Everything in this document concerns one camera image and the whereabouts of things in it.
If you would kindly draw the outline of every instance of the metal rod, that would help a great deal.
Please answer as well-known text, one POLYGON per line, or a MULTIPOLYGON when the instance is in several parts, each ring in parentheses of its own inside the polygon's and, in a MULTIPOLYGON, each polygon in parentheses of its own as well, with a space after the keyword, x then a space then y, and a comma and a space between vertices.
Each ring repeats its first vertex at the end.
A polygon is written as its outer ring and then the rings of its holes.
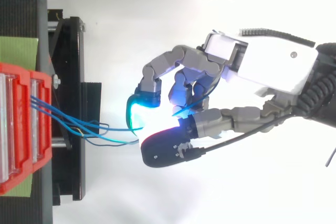
POLYGON ((65 147, 67 147, 63 137, 53 137, 51 145, 54 148, 65 148, 65 147))

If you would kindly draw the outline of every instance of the black cable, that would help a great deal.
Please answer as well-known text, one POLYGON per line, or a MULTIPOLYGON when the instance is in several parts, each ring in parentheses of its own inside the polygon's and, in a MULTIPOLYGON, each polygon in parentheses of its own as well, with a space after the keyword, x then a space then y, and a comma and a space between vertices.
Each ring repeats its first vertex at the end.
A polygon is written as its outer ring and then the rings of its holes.
POLYGON ((330 155, 328 161, 326 162, 326 164, 325 164, 326 167, 328 167, 328 166, 330 165, 330 162, 331 162, 332 158, 334 157, 335 153, 336 153, 336 148, 335 148, 334 151, 331 153, 331 155, 330 155))
POLYGON ((251 135, 254 135, 254 134, 256 134, 256 133, 258 133, 258 132, 260 132, 260 131, 262 131, 262 130, 268 128, 268 127, 271 127, 271 126, 273 126, 273 125, 275 125, 275 124, 277 124, 277 123, 280 123, 281 121, 284 121, 284 120, 286 120, 286 119, 292 118, 292 117, 294 117, 294 116, 296 116, 296 115, 295 115, 295 114, 287 114, 287 115, 281 116, 281 117, 276 118, 276 119, 274 119, 274 120, 272 120, 272 121, 270 121, 270 122, 268 122, 268 123, 263 124, 263 125, 260 126, 260 127, 255 128, 254 130, 251 130, 251 131, 249 131, 249 132, 246 132, 246 133, 244 133, 244 134, 242 134, 242 135, 240 135, 240 136, 234 137, 234 138, 232 138, 232 139, 230 139, 230 140, 221 142, 221 143, 219 143, 219 144, 215 144, 215 145, 210 146, 210 147, 208 147, 208 148, 204 148, 203 151, 204 151, 204 153, 206 153, 206 152, 210 152, 210 151, 216 150, 216 149, 218 149, 218 148, 224 147, 224 146, 226 146, 226 145, 236 143, 236 142, 238 142, 238 141, 240 141, 240 140, 242 140, 242 139, 244 139, 244 138, 247 138, 247 137, 249 137, 249 136, 251 136, 251 135))

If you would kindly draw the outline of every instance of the clear plastic cover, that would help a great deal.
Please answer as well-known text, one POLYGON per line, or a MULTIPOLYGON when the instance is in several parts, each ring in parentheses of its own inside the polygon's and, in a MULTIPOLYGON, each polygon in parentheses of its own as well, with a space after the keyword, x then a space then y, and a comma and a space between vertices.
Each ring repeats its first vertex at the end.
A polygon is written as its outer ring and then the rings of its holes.
POLYGON ((0 73, 0 183, 9 179, 6 75, 0 73))
MULTIPOLYGON (((38 97, 38 81, 31 79, 30 80, 30 90, 31 94, 34 97, 38 97)), ((38 111, 32 108, 31 112, 31 139, 32 139, 32 148, 33 148, 33 163, 37 162, 37 156, 38 156, 38 111)))
POLYGON ((13 80, 14 75, 6 75, 6 102, 7 102, 7 134, 8 134, 8 173, 17 172, 15 166, 15 144, 14 144, 14 104, 13 104, 13 80))

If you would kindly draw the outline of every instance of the blue wire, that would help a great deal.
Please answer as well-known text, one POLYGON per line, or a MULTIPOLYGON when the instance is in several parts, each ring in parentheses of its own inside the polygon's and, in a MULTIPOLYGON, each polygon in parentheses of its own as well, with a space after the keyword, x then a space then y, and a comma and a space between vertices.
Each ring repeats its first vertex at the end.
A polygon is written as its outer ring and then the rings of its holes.
POLYGON ((34 97, 34 96, 30 96, 32 99, 36 100, 36 101, 31 101, 31 103, 35 104, 35 105, 39 105, 39 106, 42 106, 42 107, 45 107, 51 111, 53 111, 54 113, 57 113, 57 114, 61 114, 63 117, 65 117, 67 120, 69 120, 68 118, 71 118, 72 120, 75 120, 76 122, 82 124, 82 125, 87 125, 89 127, 92 127, 92 128, 97 128, 97 129, 102 129, 102 130, 107 130, 107 131, 138 131, 138 130, 141 130, 143 129, 142 127, 141 128, 136 128, 136 129, 116 129, 116 128, 106 128, 106 127, 101 127, 101 126, 98 126, 98 125, 95 125, 95 124, 92 124, 92 123, 89 123, 89 122, 85 122, 85 121, 82 121, 82 120, 79 120, 77 118, 74 118, 72 116, 69 116, 67 114, 64 114, 63 112, 61 112, 59 109, 55 108, 54 106, 51 106, 50 104, 34 97))
POLYGON ((202 97, 201 99, 199 99, 198 101, 193 102, 193 103, 190 104, 189 106, 187 106, 187 107, 185 107, 185 108, 183 108, 183 109, 177 111, 177 112, 174 113, 172 116, 177 116, 178 114, 182 113, 183 111, 186 111, 186 110, 192 108, 193 106, 199 104, 200 102, 202 102, 205 98, 207 98, 207 97, 208 97, 208 96, 209 96, 209 95, 216 89, 217 85, 219 84, 219 81, 220 81, 220 79, 217 81, 217 83, 214 85, 214 87, 211 89, 211 91, 210 91, 208 94, 206 94, 205 96, 203 96, 203 97, 202 97))
POLYGON ((53 114, 50 114, 50 113, 48 113, 47 111, 44 111, 44 110, 42 110, 42 109, 40 109, 39 107, 36 107, 36 106, 34 106, 34 105, 31 105, 31 107, 32 107, 33 109, 35 109, 35 110, 37 110, 37 111, 43 113, 43 114, 46 114, 46 115, 48 115, 48 116, 51 116, 51 118, 53 118, 53 119, 55 119, 57 122, 59 122, 64 128, 66 128, 66 129, 67 129, 69 132, 71 132, 73 135, 76 135, 76 136, 83 136, 83 135, 80 134, 79 132, 76 132, 76 131, 74 131, 73 129, 71 129, 69 126, 67 126, 67 125, 65 124, 65 122, 63 122, 63 121, 62 121, 60 118, 58 118, 57 116, 54 116, 53 114))
POLYGON ((72 120, 71 118, 68 118, 68 120, 69 120, 70 122, 72 122, 73 124, 75 124, 76 127, 81 128, 82 130, 84 130, 84 131, 90 133, 90 134, 84 134, 84 135, 82 135, 82 134, 80 134, 80 133, 74 131, 73 129, 71 129, 69 126, 67 126, 67 125, 65 124, 65 122, 63 122, 60 118, 58 118, 58 117, 56 117, 56 116, 54 116, 54 115, 52 115, 52 114, 50 114, 50 113, 48 113, 48 112, 46 112, 46 111, 40 109, 40 108, 37 107, 37 106, 31 105, 31 107, 34 108, 34 109, 36 109, 36 110, 39 111, 39 112, 42 112, 43 114, 46 114, 46 115, 48 115, 48 116, 51 116, 53 119, 55 119, 57 122, 59 122, 63 127, 65 127, 69 132, 71 132, 72 134, 74 134, 74 135, 76 135, 76 136, 82 136, 82 137, 95 136, 95 137, 101 138, 101 139, 106 140, 106 141, 109 141, 109 142, 120 143, 120 144, 134 144, 134 143, 131 143, 131 142, 126 142, 126 141, 119 141, 119 140, 109 139, 109 138, 104 137, 104 136, 102 136, 102 135, 96 134, 95 132, 92 132, 92 131, 90 131, 89 129, 85 128, 84 126, 80 125, 80 124, 77 123, 75 120, 72 120))
MULTIPOLYGON (((97 120, 92 120, 92 121, 90 121, 89 123, 93 123, 93 122, 98 123, 98 124, 102 124, 102 125, 106 125, 108 128, 110 127, 110 125, 109 125, 108 123, 101 123, 101 122, 98 122, 97 120)), ((69 122, 64 122, 64 123, 67 124, 67 125, 70 125, 70 126, 76 126, 76 125, 74 125, 73 123, 69 123, 69 122)), ((102 134, 100 134, 100 135, 101 135, 101 136, 104 136, 104 135, 106 135, 108 132, 109 132, 109 131, 106 130, 104 133, 102 133, 102 134)))
MULTIPOLYGON (((94 145, 94 146, 99 146, 99 147, 106 147, 106 146, 109 146, 109 147, 118 147, 118 146, 124 146, 126 144, 116 144, 116 145, 112 145, 112 144, 95 144, 93 142, 91 142, 90 140, 88 140, 87 137, 84 137, 84 139, 89 142, 90 144, 94 145)), ((132 141, 130 143, 137 143, 139 140, 135 140, 135 141, 132 141)))

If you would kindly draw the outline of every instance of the robotic hand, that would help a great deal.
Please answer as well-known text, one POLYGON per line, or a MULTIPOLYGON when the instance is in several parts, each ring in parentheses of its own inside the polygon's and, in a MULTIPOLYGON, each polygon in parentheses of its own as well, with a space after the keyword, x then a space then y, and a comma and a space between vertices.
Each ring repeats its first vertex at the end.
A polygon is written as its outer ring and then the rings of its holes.
POLYGON ((169 100, 180 125, 159 131, 141 144, 145 164, 164 167, 190 161, 206 152, 234 143, 257 132, 268 132, 293 116, 303 116, 336 127, 335 44, 314 48, 315 42, 269 29, 243 29, 237 36, 213 31, 196 49, 176 46, 143 68, 143 78, 128 99, 160 106, 160 77, 180 64, 169 100), (223 78, 233 85, 246 83, 249 92, 273 98, 257 107, 208 109, 209 94, 223 78), (244 133, 208 148, 194 148, 191 139, 218 137, 222 131, 244 133))

